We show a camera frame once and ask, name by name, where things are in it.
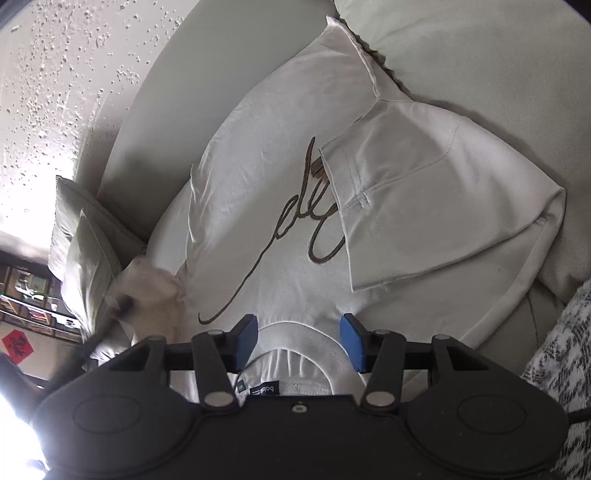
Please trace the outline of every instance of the black plastic mount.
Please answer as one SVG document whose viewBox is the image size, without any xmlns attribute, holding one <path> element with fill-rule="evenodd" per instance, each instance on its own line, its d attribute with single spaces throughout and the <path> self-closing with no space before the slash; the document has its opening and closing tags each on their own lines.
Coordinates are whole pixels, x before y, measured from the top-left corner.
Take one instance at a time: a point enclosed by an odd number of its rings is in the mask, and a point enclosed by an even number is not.
<svg viewBox="0 0 591 480">
<path fill-rule="evenodd" d="M 407 342 L 347 314 L 341 342 L 354 369 L 371 373 L 360 405 L 249 396 L 240 407 L 228 372 L 246 367 L 257 337 L 247 315 L 190 343 L 148 338 L 55 391 L 33 418 L 47 480 L 235 479 L 269 468 L 298 480 L 554 478 L 564 411 L 453 338 Z M 401 403 L 405 369 L 427 370 L 429 388 Z M 194 370 L 200 403 L 169 388 L 174 370 Z"/>
</svg>

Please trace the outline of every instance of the gray plaid blanket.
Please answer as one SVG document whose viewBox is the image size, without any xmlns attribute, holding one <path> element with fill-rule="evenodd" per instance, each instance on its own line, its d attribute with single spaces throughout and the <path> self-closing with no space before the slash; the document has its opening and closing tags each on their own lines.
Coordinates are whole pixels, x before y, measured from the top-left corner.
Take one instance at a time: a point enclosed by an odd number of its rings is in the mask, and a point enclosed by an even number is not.
<svg viewBox="0 0 591 480">
<path fill-rule="evenodd" d="M 522 377 L 566 411 L 591 406 L 591 280 L 579 288 Z M 555 473 L 591 478 L 591 422 L 573 425 Z"/>
</svg>

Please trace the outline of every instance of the black cable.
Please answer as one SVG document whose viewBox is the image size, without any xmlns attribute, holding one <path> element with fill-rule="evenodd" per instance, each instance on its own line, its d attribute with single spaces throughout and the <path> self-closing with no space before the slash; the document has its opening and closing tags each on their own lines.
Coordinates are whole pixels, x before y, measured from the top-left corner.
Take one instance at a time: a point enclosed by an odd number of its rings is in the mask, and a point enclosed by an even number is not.
<svg viewBox="0 0 591 480">
<path fill-rule="evenodd" d="M 589 421 L 591 420 L 591 407 L 571 411 L 567 413 L 567 417 L 569 418 L 569 425 L 581 423 L 582 421 Z"/>
</svg>

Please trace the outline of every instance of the metal rivet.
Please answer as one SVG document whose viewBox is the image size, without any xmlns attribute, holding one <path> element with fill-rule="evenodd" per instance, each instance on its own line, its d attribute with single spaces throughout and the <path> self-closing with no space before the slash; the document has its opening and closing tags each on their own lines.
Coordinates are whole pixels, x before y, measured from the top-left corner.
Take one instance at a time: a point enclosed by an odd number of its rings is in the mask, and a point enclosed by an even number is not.
<svg viewBox="0 0 591 480">
<path fill-rule="evenodd" d="M 234 395 L 228 392 L 211 392 L 205 396 L 204 402 L 210 407 L 227 407 L 234 401 Z"/>
<path fill-rule="evenodd" d="M 390 392 L 384 392 L 380 390 L 371 392 L 367 397 L 365 397 L 365 401 L 373 407 L 388 407 L 392 405 L 395 400 L 396 397 L 394 397 L 394 395 L 392 395 Z"/>
<path fill-rule="evenodd" d="M 303 403 L 298 403 L 291 408 L 293 413 L 306 413 L 308 411 L 308 407 L 306 407 Z"/>
</svg>

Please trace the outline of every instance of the embroidered signature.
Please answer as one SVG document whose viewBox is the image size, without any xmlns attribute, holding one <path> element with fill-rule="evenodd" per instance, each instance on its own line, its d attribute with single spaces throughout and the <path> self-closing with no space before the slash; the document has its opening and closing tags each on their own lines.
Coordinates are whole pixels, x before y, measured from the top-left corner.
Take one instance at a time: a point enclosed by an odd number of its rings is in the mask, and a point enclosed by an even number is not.
<svg viewBox="0 0 591 480">
<path fill-rule="evenodd" d="M 316 186 L 314 187 L 314 190 L 312 190 L 312 194 L 310 195 L 310 198 L 308 199 L 308 202 L 307 202 L 307 210 L 305 212 L 301 211 L 301 204 L 304 201 L 306 189 L 308 188 L 308 176 L 310 175 L 311 157 L 312 157 L 312 150 L 314 148 L 315 140 L 316 140 L 316 137 L 312 137 L 312 139 L 310 140 L 310 143 L 308 144 L 308 150 L 306 151 L 306 166 L 304 167 L 304 177 L 301 182 L 300 194 L 294 195 L 293 197 L 291 197 L 287 201 L 285 206 L 283 207 L 283 211 L 281 212 L 281 215 L 279 216 L 279 219 L 277 220 L 277 225 L 275 226 L 275 231 L 273 232 L 273 236 L 271 237 L 271 240 L 269 240 L 269 243 L 267 244 L 267 246 L 262 250 L 257 261 L 252 266 L 251 270 L 246 274 L 246 276 L 242 280 L 242 283 L 240 283 L 240 285 L 238 286 L 238 288 L 234 292 L 234 295 L 232 295 L 230 300 L 228 300 L 228 303 L 226 303 L 210 319 L 202 320 L 201 314 L 199 313 L 197 315 L 197 319 L 199 320 L 199 323 L 201 325 L 208 325 L 209 323 L 214 322 L 222 313 L 225 312 L 225 310 L 232 304 L 234 299 L 238 296 L 238 294 L 242 290 L 242 287 L 244 286 L 244 284 L 246 283 L 248 278 L 250 278 L 250 276 L 254 273 L 254 271 L 258 267 L 258 264 L 261 262 L 262 257 L 271 248 L 271 245 L 273 244 L 273 242 L 275 240 L 279 240 L 279 239 L 283 238 L 286 235 L 286 233 L 291 229 L 291 227 L 294 226 L 294 224 L 298 218 L 306 218 L 309 216 L 312 220 L 315 220 L 316 222 L 318 222 L 318 225 L 316 225 L 316 229 L 314 230 L 314 233 L 312 234 L 312 238 L 310 239 L 310 243 L 308 245 L 308 257 L 315 264 L 323 264 L 323 263 L 328 262 L 330 259 L 332 259 L 339 252 L 339 250 L 341 248 L 343 248 L 343 245 L 345 244 L 345 237 L 344 236 L 340 240 L 339 244 L 333 249 L 333 251 L 331 253 L 329 253 L 328 255 L 326 255 L 325 257 L 319 258 L 314 255 L 314 242 L 316 241 L 316 237 L 318 237 L 318 233 L 320 232 L 322 225 L 324 225 L 324 222 L 328 218 L 330 218 L 332 215 L 334 215 L 339 209 L 336 202 L 335 202 L 331 205 L 331 207 L 326 212 L 324 212 L 320 215 L 314 213 L 314 208 L 316 208 L 316 206 L 320 203 L 320 201 L 322 200 L 322 197 L 326 193 L 326 190 L 328 189 L 329 184 L 330 184 L 328 178 L 325 175 L 320 177 L 320 179 L 316 183 Z M 320 194 L 318 194 L 318 189 L 320 188 L 320 185 L 322 183 L 324 183 L 324 187 L 320 191 Z M 295 211 L 293 212 L 293 217 L 291 218 L 290 223 L 281 232 L 280 230 L 281 230 L 284 222 L 287 220 L 289 214 L 291 213 L 292 210 L 294 210 L 294 208 L 295 208 Z"/>
</svg>

